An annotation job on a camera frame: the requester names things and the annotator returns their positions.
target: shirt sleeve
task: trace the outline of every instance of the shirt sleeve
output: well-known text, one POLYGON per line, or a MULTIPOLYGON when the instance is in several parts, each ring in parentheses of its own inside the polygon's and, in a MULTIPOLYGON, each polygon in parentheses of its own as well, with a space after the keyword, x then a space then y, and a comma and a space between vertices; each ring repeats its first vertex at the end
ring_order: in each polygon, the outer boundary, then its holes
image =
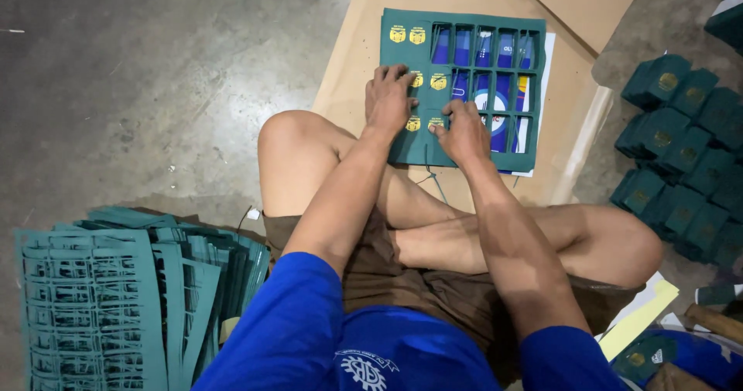
POLYGON ((552 326, 528 335, 521 343, 521 369, 525 391, 627 390, 596 339, 575 327, 552 326))
POLYGON ((342 321, 335 271, 317 256, 289 253, 192 390, 316 389, 333 367, 342 321))

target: wooden handle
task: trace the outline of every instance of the wooden handle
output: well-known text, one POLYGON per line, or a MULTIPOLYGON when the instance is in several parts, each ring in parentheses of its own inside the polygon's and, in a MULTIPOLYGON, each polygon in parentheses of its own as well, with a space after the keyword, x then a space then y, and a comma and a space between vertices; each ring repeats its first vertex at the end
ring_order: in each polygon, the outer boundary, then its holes
POLYGON ((717 311, 705 309, 692 304, 686 316, 700 326, 706 327, 723 338, 730 339, 743 346, 743 323, 724 316, 717 311))

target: concrete floor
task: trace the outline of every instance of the concrete floor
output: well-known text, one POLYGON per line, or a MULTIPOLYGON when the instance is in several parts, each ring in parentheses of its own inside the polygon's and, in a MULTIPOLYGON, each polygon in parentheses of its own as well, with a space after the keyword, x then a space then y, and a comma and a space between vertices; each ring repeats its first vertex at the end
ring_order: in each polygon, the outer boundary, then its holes
MULTIPOLYGON (((719 0, 636 0, 594 68, 621 89, 665 49, 743 90, 743 58, 701 31, 719 0)), ((349 0, 0 0, 0 382, 23 362, 12 227, 48 229, 102 205, 235 227, 260 207, 256 139, 309 108, 349 0)), ((637 111, 619 99, 576 187, 606 203, 631 163, 612 144, 637 111)), ((261 222, 243 228, 263 233, 261 222)), ((712 268, 668 253, 683 312, 712 268)))

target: brown shorts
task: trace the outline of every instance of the brown shorts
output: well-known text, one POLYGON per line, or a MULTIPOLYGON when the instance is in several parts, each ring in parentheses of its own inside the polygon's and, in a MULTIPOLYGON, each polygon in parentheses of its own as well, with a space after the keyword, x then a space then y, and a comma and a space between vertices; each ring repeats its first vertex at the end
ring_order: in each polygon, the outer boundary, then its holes
MULTIPOLYGON (((301 215, 264 217, 271 261, 281 256, 301 215)), ((625 289, 570 276, 573 293, 594 335, 603 333, 617 313, 645 286, 625 289)), ((483 350, 498 381, 519 379, 514 325, 490 275, 406 268, 395 261, 384 216, 376 208, 343 277, 346 312, 389 305, 416 309, 466 331, 483 350)))

